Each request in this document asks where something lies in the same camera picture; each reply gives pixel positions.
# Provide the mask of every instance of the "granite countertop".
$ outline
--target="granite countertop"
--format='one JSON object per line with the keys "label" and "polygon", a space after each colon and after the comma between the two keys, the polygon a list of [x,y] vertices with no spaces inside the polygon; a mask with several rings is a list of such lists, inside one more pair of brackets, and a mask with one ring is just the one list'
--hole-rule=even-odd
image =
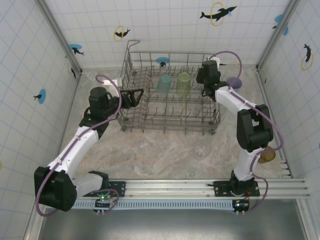
{"label": "granite countertop", "polygon": [[[221,66],[221,80],[238,75],[239,69]],[[239,94],[256,104],[263,98],[255,76],[255,68],[244,67]],[[120,76],[117,69],[99,71],[111,78]],[[74,136],[85,109],[89,106],[90,90],[100,86],[95,81],[97,72],[84,72],[80,79],[69,120],[62,140],[64,148]],[[75,171],[74,177],[96,170],[112,179],[228,179],[237,163],[240,146],[236,137],[236,116],[221,107],[221,123],[215,135],[201,132],[141,130],[121,131],[117,121],[110,122],[101,139],[88,151]],[[193,144],[206,140],[211,153],[195,155]],[[265,178],[281,178],[280,157],[268,163],[258,163],[255,173]]]}

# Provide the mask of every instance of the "white tiled wall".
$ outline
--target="white tiled wall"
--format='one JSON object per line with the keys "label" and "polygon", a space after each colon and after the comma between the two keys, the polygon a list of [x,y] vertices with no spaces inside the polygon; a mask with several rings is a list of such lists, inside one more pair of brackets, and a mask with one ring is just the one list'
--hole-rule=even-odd
{"label": "white tiled wall", "polygon": [[[257,64],[275,31],[275,17],[283,14],[289,0],[222,0],[224,8],[236,6],[236,9],[219,26],[213,26],[208,18],[200,19],[201,12],[210,15],[215,0],[46,2],[67,41],[82,46],[80,52],[85,56],[75,55],[81,67],[104,68],[122,66],[127,40],[132,39],[141,40],[134,47],[136,50],[208,53],[233,50],[245,64]],[[220,8],[216,4],[212,14]],[[119,42],[114,40],[118,26],[125,31],[130,29]],[[221,57],[225,64],[236,61],[233,56]]]}
{"label": "white tiled wall", "polygon": [[[288,27],[288,35],[281,37],[262,74],[276,122],[285,135],[289,165],[294,177],[306,179],[317,208],[313,218],[319,221],[320,1],[301,1]],[[305,44],[313,57],[302,65]]]}
{"label": "white tiled wall", "polygon": [[0,239],[23,237],[34,171],[54,158],[76,85],[67,66],[34,0],[0,1]]}

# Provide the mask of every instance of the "dish rack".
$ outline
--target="dish rack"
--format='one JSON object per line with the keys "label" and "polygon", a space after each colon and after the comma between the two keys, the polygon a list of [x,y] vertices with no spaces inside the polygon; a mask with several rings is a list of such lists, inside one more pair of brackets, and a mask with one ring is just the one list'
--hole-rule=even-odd
{"label": "dish rack", "polygon": [[[129,40],[121,70],[122,89],[144,89],[139,105],[122,109],[118,121],[121,130],[146,129],[166,131],[202,132],[215,134],[220,121],[220,106],[209,97],[203,97],[203,85],[196,77],[202,62],[210,53],[137,51],[131,50],[139,40]],[[160,66],[156,58],[166,57],[166,66]],[[178,97],[176,86],[178,74],[188,72],[190,95]],[[157,90],[159,78],[167,73],[171,76],[168,93]]]}

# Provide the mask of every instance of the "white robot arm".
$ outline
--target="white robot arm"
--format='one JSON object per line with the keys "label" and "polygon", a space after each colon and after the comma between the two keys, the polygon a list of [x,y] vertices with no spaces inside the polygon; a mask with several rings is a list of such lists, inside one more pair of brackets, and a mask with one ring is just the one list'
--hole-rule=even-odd
{"label": "white robot arm", "polygon": [[90,171],[78,179],[73,179],[73,175],[91,146],[104,134],[109,125],[106,120],[112,118],[119,104],[123,109],[134,108],[143,93],[143,89],[122,90],[120,101],[119,97],[112,96],[104,87],[95,87],[90,91],[90,107],[85,110],[75,136],[55,160],[47,167],[38,167],[34,172],[35,194],[40,204],[66,212],[72,208],[77,197],[92,191],[115,189],[123,197],[121,193],[125,182],[110,183],[106,173]]}
{"label": "white robot arm", "polygon": [[258,183],[252,172],[259,157],[259,153],[273,140],[272,125],[256,111],[270,118],[266,105],[256,105],[247,101],[233,90],[226,82],[220,81],[216,59],[202,63],[196,81],[203,84],[203,96],[212,98],[215,102],[225,106],[237,116],[237,141],[242,148],[235,169],[229,181],[215,181],[213,183],[217,197],[243,196],[250,192],[251,196],[259,196]]}

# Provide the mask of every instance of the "white cable clip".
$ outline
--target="white cable clip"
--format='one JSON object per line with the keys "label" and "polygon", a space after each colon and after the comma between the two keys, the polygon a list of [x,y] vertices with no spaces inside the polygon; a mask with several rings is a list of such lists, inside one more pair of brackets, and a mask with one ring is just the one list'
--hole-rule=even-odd
{"label": "white cable clip", "polygon": [[56,158],[56,161],[57,161],[59,164],[62,163],[62,160],[61,160],[61,158],[60,158],[59,156]]}

